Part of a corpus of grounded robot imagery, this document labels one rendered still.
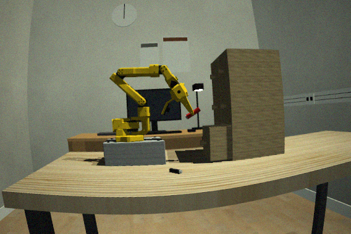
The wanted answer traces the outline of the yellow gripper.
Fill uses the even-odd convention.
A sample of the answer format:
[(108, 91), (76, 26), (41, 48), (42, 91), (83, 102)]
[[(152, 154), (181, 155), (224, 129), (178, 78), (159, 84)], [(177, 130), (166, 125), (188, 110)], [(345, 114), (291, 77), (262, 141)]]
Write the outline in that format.
[[(170, 108), (168, 108), (169, 104), (171, 101), (175, 100), (176, 102), (181, 102), (185, 108), (188, 110), (189, 113), (194, 115), (194, 111), (187, 99), (188, 93), (187, 89), (184, 87), (184, 83), (180, 83), (179, 85), (177, 84), (170, 90), (170, 94), (172, 99), (166, 102), (164, 109), (161, 114), (165, 114), (166, 112), (170, 111)], [(166, 106), (167, 105), (167, 106)], [(166, 109), (165, 109), (166, 108)]]

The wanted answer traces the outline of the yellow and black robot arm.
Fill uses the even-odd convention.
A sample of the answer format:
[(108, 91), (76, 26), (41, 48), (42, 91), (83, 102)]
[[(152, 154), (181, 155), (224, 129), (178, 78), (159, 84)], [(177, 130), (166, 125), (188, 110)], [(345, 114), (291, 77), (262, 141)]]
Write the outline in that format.
[[(113, 73), (109, 78), (138, 104), (138, 117), (113, 120), (114, 129), (116, 130), (116, 142), (144, 141), (144, 135), (151, 130), (149, 127), (151, 113), (150, 107), (147, 105), (147, 99), (140, 97), (123, 79), (125, 77), (159, 77), (159, 75), (165, 77), (170, 89), (179, 84), (178, 78), (170, 72), (168, 67), (159, 64), (151, 64), (150, 67), (119, 68), (117, 73)], [(142, 121), (141, 131), (138, 131), (138, 120)], [(129, 132), (132, 132), (131, 135), (134, 136), (130, 136)]]

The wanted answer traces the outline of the red aa battery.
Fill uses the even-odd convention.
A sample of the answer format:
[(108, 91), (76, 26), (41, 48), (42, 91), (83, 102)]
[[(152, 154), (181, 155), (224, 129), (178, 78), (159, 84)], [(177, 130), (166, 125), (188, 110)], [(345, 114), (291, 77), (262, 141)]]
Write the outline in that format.
[[(200, 110), (199, 107), (198, 107), (198, 108), (194, 109), (193, 111), (194, 111), (194, 115), (195, 115), (195, 114), (197, 114), (198, 112), (200, 112), (201, 110)], [(189, 119), (189, 118), (191, 118), (191, 117), (194, 116), (194, 115), (192, 115), (191, 113), (188, 113), (187, 115), (185, 115), (185, 118), (186, 118), (186, 119)]]

